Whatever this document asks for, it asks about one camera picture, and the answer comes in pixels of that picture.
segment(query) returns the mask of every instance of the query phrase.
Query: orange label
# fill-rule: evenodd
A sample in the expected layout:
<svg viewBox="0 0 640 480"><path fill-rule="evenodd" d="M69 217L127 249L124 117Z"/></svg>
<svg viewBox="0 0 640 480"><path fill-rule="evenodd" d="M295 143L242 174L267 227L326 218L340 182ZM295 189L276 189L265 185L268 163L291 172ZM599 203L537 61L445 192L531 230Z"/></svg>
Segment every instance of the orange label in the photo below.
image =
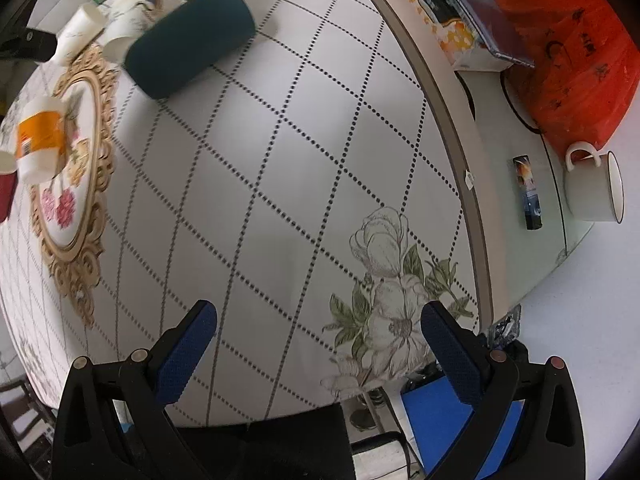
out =
<svg viewBox="0 0 640 480"><path fill-rule="evenodd" d="M18 125L16 158L45 148L57 148L61 154L65 151L62 116L58 112L40 112Z"/></svg>

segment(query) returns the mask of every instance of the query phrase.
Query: pink flower print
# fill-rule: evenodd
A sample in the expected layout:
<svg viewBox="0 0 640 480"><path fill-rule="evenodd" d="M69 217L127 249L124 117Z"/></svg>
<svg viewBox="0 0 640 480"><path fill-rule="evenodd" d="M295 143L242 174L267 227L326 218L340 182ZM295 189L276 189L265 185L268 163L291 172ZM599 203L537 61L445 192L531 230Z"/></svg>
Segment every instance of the pink flower print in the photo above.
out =
<svg viewBox="0 0 640 480"><path fill-rule="evenodd" d="M44 213L44 218L47 219L47 222L53 220L53 215L56 209L56 199L53 198L53 193L49 187L42 191L40 205L42 206L42 212Z"/></svg>
<svg viewBox="0 0 640 480"><path fill-rule="evenodd" d="M66 188L60 195L60 202L56 208L56 219L58 225L64 229L71 225L71 221L74 217L74 210L76 208L76 197L70 188Z"/></svg>

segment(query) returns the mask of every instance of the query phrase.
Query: orange plastic bag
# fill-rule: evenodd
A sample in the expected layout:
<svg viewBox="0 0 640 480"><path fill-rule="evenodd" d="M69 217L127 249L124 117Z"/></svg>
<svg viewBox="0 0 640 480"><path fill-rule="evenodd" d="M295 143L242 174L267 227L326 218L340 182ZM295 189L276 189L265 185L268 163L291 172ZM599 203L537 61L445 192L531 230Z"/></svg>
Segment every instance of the orange plastic bag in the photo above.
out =
<svg viewBox="0 0 640 480"><path fill-rule="evenodd" d="M606 0L495 0L536 68L508 79L558 155L586 140L601 149L629 108L640 52Z"/></svg>

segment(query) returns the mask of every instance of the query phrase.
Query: mug rim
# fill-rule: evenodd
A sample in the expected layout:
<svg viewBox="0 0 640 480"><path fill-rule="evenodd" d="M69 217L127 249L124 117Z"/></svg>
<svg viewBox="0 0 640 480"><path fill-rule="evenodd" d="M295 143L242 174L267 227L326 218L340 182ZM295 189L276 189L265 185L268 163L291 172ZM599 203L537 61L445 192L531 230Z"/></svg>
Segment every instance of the mug rim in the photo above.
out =
<svg viewBox="0 0 640 480"><path fill-rule="evenodd" d="M620 181L620 203L616 204L616 197L614 196L614 187L613 187L613 175L612 168L615 165L615 171L617 174L617 180ZM618 159L616 154L611 150L607 152L607 178L609 179L609 189L610 189L610 200L611 200L611 208L613 209L613 215L616 218L616 222L618 224L622 223L622 219L625 216L625 186L622 182L622 174L620 173L620 165L618 164Z"/></svg>

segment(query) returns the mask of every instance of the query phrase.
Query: blue gripper pad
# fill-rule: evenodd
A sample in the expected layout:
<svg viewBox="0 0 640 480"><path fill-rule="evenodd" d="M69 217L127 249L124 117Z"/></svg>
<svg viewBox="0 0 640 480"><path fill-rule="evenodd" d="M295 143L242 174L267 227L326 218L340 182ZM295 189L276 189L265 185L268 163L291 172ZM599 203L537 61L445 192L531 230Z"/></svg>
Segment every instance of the blue gripper pad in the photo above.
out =
<svg viewBox="0 0 640 480"><path fill-rule="evenodd" d="M172 336L174 336L172 331L182 332L182 336L176 342L171 342L173 348L168 352L164 362L159 365L156 374L155 394L156 400L160 404L165 406L180 399L184 387L216 332L217 322L218 316L213 304L200 300L176 328L162 334L162 338L154 348L161 345L163 339L164 342L167 340L171 342Z"/></svg>
<svg viewBox="0 0 640 480"><path fill-rule="evenodd" d="M483 395L480 370L432 303L436 302L429 302L422 308L422 334L460 402L477 409Z"/></svg>

